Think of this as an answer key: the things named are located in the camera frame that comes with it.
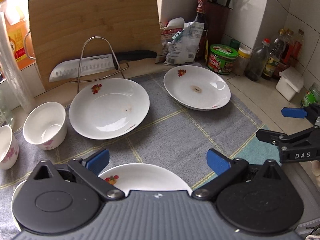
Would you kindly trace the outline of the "white bowl pink flowers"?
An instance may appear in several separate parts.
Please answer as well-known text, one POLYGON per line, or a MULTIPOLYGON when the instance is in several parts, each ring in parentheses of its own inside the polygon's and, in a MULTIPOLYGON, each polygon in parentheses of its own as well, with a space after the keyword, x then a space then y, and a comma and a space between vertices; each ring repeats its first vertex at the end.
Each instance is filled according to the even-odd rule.
POLYGON ((58 102, 46 102, 36 107, 23 126, 26 142, 45 151, 57 148, 66 135, 66 110, 58 102))

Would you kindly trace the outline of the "white plate with flower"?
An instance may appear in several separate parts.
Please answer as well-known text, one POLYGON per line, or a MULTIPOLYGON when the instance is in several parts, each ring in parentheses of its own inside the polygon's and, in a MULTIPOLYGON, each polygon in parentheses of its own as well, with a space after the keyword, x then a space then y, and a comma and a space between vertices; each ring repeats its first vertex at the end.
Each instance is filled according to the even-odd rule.
POLYGON ((177 66, 168 70, 163 84, 181 105, 197 111, 212 111, 227 105, 231 91, 223 78, 199 66, 177 66))
POLYGON ((108 140, 137 128, 150 108, 146 90, 135 81, 114 78, 87 85, 73 99, 69 120, 83 137, 108 140))

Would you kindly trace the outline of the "steel santoku kitchen knife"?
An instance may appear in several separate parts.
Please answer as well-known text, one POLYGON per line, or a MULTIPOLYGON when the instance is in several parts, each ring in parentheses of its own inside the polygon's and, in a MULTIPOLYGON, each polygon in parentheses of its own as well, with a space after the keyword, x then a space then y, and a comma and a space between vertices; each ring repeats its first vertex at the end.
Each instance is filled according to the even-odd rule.
MULTIPOLYGON (((112 54, 84 57, 80 68, 80 77, 106 72, 112 69, 118 70, 112 54)), ((118 62, 139 61, 157 57, 157 53, 150 50, 135 50, 116 53, 118 62)), ((64 61, 55 66, 49 76, 49 82, 57 82, 78 77, 80 59, 64 61)))

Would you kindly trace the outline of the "green glass jar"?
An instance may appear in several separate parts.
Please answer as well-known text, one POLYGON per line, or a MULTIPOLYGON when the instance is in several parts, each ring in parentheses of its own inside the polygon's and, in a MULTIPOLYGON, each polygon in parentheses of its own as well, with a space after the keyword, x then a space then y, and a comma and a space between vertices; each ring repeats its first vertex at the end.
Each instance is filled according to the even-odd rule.
POLYGON ((320 87, 317 83, 314 82, 302 98, 301 104, 303 107, 308 107, 312 103, 319 103, 319 101, 320 87))

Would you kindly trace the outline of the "white seasoning box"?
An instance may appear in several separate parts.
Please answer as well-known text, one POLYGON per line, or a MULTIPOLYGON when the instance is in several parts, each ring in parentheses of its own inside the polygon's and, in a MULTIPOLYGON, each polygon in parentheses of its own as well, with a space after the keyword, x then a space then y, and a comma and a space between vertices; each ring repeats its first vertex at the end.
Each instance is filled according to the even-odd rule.
POLYGON ((293 67, 289 67, 279 73, 280 79, 276 85, 276 90, 287 100, 301 91, 304 86, 304 79, 301 74, 293 67))

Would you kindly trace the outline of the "red sauce bottle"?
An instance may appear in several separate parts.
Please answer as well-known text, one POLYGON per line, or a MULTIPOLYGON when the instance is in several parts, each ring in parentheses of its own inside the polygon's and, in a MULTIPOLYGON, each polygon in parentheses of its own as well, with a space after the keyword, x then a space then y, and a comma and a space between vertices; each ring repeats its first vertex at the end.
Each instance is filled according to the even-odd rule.
POLYGON ((297 33, 294 33, 291 29, 287 28, 284 31, 284 38, 286 42, 285 50, 282 52, 280 62, 272 76, 276 80, 280 79, 280 72, 289 67, 294 67, 299 61, 304 44, 304 31, 299 29, 297 33))

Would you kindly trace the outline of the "oil bottle yellow label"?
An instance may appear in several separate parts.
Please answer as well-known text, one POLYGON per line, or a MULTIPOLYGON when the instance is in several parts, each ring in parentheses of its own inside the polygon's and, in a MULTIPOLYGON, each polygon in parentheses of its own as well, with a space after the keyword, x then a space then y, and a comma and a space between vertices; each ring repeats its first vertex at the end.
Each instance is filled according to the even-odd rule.
POLYGON ((269 58, 261 75, 263 79, 271 79, 274 71, 276 70, 276 67, 278 66, 278 63, 280 62, 280 58, 285 49, 285 46, 285 30, 281 28, 278 31, 278 35, 270 45, 269 58))

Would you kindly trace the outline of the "clear bottle red cap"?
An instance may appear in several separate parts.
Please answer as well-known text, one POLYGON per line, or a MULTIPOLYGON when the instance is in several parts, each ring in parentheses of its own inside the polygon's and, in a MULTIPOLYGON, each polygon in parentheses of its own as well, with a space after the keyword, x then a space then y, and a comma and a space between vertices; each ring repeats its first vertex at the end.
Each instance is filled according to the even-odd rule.
POLYGON ((265 38, 260 47, 253 50, 250 61, 244 72, 245 76, 252 81, 258 81, 269 58, 268 48, 270 39, 265 38))

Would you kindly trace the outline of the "yellow lid spice jar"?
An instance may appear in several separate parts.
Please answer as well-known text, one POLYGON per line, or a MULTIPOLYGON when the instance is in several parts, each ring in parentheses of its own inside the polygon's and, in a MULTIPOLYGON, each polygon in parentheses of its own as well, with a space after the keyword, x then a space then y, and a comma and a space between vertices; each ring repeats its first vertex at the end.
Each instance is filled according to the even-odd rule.
POLYGON ((251 58, 251 52, 247 49, 239 48, 238 57, 233 66, 233 73, 242 76, 251 58))

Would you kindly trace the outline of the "grey checked table cloth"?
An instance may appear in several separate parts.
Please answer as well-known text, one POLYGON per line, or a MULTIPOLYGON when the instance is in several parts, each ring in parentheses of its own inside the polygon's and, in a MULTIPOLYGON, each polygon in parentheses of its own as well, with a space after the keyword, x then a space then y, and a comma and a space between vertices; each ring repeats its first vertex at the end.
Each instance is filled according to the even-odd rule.
POLYGON ((1 171, 1 239, 11 239, 17 234, 11 215, 11 197, 15 187, 41 160, 64 164, 106 148, 110 152, 110 168, 129 163, 157 165, 174 172, 195 189, 214 178, 206 164, 210 148, 253 164, 278 159, 274 146, 256 139, 256 131, 264 128, 265 123, 244 104, 234 85, 230 85, 232 96, 225 107, 201 112, 176 102, 166 92, 163 77, 163 73, 158 73, 136 79, 150 97, 150 109, 136 129, 117 139, 91 140, 68 126, 62 144, 44 151, 27 143, 21 130, 16 131, 14 135, 20 147, 16 164, 1 171))

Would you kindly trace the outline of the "dark soy sauce bottle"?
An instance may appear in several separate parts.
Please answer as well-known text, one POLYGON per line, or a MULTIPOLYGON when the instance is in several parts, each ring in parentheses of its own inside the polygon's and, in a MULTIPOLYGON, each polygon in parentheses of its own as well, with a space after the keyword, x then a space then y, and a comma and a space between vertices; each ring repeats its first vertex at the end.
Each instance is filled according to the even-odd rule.
POLYGON ((205 55, 205 48, 207 42, 207 20, 206 20, 206 4, 208 0, 198 0, 197 1, 197 9, 196 9, 196 18, 195 22, 197 23, 197 27, 199 28, 200 41, 198 45, 198 49, 195 55, 195 59, 201 60, 205 55))

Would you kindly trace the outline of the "dark wooden knife block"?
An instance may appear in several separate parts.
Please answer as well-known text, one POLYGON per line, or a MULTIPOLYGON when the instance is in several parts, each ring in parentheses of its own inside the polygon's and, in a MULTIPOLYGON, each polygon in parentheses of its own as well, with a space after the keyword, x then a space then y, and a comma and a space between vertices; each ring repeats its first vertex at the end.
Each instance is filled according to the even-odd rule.
POLYGON ((213 44, 220 44, 222 41, 230 11, 230 2, 231 0, 227 0, 225 5, 220 5, 217 3, 217 0, 207 0, 205 12, 208 30, 204 56, 205 64, 207 64, 209 59, 210 46, 213 44))

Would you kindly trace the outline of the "white plastic food bag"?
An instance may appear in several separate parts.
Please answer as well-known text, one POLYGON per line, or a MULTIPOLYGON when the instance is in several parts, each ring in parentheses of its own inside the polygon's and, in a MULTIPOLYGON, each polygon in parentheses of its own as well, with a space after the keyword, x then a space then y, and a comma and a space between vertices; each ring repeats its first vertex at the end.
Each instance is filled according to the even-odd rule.
POLYGON ((183 30, 177 32, 172 41, 168 43, 165 64, 184 65, 193 63, 200 41, 200 34, 201 32, 195 21, 185 23, 183 30))

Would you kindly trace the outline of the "red white packet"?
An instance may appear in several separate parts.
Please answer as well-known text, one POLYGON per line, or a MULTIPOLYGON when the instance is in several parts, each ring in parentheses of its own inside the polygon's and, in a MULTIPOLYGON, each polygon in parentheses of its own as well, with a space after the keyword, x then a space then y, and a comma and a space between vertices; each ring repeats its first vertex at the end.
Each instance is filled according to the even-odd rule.
POLYGON ((167 24, 160 23, 161 30, 161 52, 156 57, 156 63, 164 62, 168 54, 168 43, 172 41, 172 37, 179 31, 183 30, 184 18, 178 17, 170 20, 167 24))

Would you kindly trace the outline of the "orange oil jug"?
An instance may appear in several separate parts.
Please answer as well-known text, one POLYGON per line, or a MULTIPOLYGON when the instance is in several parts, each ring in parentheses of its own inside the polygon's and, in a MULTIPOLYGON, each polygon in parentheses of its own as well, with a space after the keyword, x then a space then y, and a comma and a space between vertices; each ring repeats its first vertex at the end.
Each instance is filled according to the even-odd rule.
POLYGON ((9 42, 20 70, 35 62, 29 20, 13 0, 1 0, 9 42))

